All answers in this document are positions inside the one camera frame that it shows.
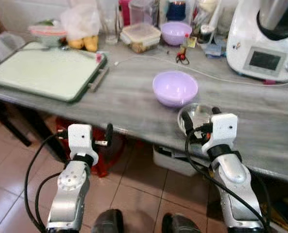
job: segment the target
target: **purple bowl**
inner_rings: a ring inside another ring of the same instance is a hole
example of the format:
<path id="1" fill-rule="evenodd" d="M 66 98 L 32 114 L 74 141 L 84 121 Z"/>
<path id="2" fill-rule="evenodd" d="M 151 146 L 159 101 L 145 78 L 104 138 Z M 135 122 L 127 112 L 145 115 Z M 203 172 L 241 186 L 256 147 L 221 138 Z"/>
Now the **purple bowl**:
<path id="1" fill-rule="evenodd" d="M 198 93 L 198 84 L 189 74 L 180 71 L 159 73 L 153 80 L 157 99 L 168 107 L 182 107 Z"/>
<path id="2" fill-rule="evenodd" d="M 184 42 L 185 34 L 190 35 L 192 28 L 180 22 L 169 22 L 161 25 L 162 38 L 169 45 L 177 46 Z"/>

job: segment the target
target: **black shoe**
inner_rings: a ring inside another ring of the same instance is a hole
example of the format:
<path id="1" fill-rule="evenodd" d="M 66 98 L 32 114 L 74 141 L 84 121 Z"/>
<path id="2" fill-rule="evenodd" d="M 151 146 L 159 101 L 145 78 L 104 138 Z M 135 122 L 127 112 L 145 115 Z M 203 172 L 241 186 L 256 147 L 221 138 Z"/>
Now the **black shoe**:
<path id="1" fill-rule="evenodd" d="M 189 218 L 165 214 L 162 220 L 162 233 L 200 233 L 200 230 Z"/>
<path id="2" fill-rule="evenodd" d="M 91 233 L 123 233 L 123 216 L 120 210 L 107 210 L 95 221 Z"/>

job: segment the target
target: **bag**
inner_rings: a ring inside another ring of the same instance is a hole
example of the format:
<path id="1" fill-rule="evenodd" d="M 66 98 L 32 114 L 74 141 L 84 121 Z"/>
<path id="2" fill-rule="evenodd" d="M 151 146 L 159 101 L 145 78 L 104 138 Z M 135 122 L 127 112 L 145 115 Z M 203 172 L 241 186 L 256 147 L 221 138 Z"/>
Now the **bag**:
<path id="1" fill-rule="evenodd" d="M 96 1 L 91 0 L 90 4 L 79 4 L 66 10 L 61 14 L 61 23 L 68 33 L 68 40 L 98 35 L 101 23 Z"/>

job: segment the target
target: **black cable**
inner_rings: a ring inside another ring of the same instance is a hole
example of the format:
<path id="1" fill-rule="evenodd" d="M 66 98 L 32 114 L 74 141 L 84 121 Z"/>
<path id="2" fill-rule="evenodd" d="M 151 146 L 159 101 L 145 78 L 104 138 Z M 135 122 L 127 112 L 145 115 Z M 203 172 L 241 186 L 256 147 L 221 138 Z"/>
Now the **black cable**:
<path id="1" fill-rule="evenodd" d="M 270 196 L 269 196 L 269 192 L 267 190 L 266 184 L 264 183 L 264 181 L 262 180 L 262 178 L 260 178 L 256 172 L 251 171 L 251 174 L 254 175 L 257 179 L 258 182 L 260 183 L 260 185 L 262 186 L 262 188 L 264 189 L 264 192 L 266 194 L 266 199 L 267 199 L 267 216 L 266 216 L 266 224 L 267 224 L 267 229 L 270 228 L 270 221 L 271 221 L 271 200 L 270 200 Z"/>
<path id="2" fill-rule="evenodd" d="M 44 225 L 42 219 L 41 219 L 41 216 L 40 216 L 40 213 L 39 213 L 39 196 L 40 196 L 40 191 L 41 191 L 41 188 L 42 186 L 50 179 L 56 177 L 56 176 L 59 176 L 61 173 L 55 173 L 47 178 L 45 178 L 41 184 L 39 185 L 38 189 L 37 189 L 37 193 L 36 193 L 36 198 L 35 198 L 35 212 L 36 212 L 36 218 L 38 220 L 38 223 L 41 225 L 41 227 L 43 227 L 44 229 L 46 228 L 46 226 Z"/>
<path id="3" fill-rule="evenodd" d="M 31 219 L 32 223 L 37 227 L 37 229 L 44 233 L 45 232 L 45 228 L 43 228 L 35 219 L 35 217 L 33 216 L 31 209 L 29 208 L 29 204 L 28 204 L 28 197 L 27 197 L 27 184 L 28 184 L 28 177 L 29 177 L 29 173 L 32 169 L 32 166 L 34 164 L 35 159 L 37 158 L 37 156 L 39 155 L 41 149 L 44 147 L 44 145 L 46 144 L 46 142 L 48 142 L 51 138 L 55 137 L 57 135 L 53 134 L 50 135 L 46 140 L 44 140 L 42 142 L 42 144 L 40 145 L 39 149 L 37 150 L 36 154 L 34 155 L 33 159 L 31 160 L 31 162 L 29 163 L 28 169 L 26 171 L 26 176 L 25 176 L 25 183 L 24 183 L 24 203 L 25 203 L 25 209 L 27 212 L 28 217 Z"/>
<path id="4" fill-rule="evenodd" d="M 192 159 L 191 159 L 191 155 L 189 152 L 189 142 L 190 142 L 190 138 L 194 135 L 195 132 L 197 132 L 199 129 L 194 129 L 193 131 L 191 131 L 186 139 L 185 142 L 185 153 L 187 156 L 187 159 L 189 161 L 189 163 L 191 164 L 191 166 L 200 174 L 202 174 L 203 176 L 205 176 L 210 182 L 212 182 L 213 184 L 215 184 L 216 186 L 218 186 L 219 188 L 221 188 L 222 190 L 226 191 L 227 193 L 229 193 L 231 196 L 233 196 L 235 199 L 237 199 L 238 201 L 240 201 L 246 208 L 248 208 L 258 219 L 259 221 L 262 223 L 265 232 L 269 232 L 269 229 L 267 228 L 267 224 L 264 220 L 264 218 L 253 208 L 251 207 L 245 200 L 243 200 L 241 197 L 239 197 L 237 194 L 235 194 L 233 191 L 231 191 L 229 188 L 227 188 L 226 186 L 224 186 L 223 184 L 221 184 L 220 182 L 218 182 L 217 180 L 211 178 L 207 173 L 203 172 L 202 170 L 200 170 L 196 165 L 194 165 Z"/>

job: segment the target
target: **gray countertop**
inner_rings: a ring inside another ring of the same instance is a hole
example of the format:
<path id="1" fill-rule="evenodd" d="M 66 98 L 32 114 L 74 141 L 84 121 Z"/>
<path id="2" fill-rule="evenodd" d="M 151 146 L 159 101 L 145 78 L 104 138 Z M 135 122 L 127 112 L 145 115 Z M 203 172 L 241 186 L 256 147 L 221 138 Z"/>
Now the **gray countertop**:
<path id="1" fill-rule="evenodd" d="M 100 49 L 109 52 L 110 70 L 99 89 L 95 93 L 88 91 L 79 102 L 64 103 L 3 87 L 0 87 L 0 99 L 101 127 L 111 122 L 118 132 L 183 150 L 185 136 L 177 125 L 178 109 L 161 105 L 152 90 L 157 73 L 181 70 L 198 81 L 199 92 L 194 101 L 238 115 L 235 147 L 244 164 L 288 181 L 288 86 L 263 87 L 218 81 L 164 61 L 139 57 L 122 44 L 101 45 Z M 177 51 L 177 48 L 159 46 L 144 55 L 174 62 Z M 237 75 L 225 58 L 209 60 L 200 49 L 191 49 L 187 56 L 188 67 L 205 74 L 261 84 Z M 113 65 L 128 58 L 132 59 Z"/>

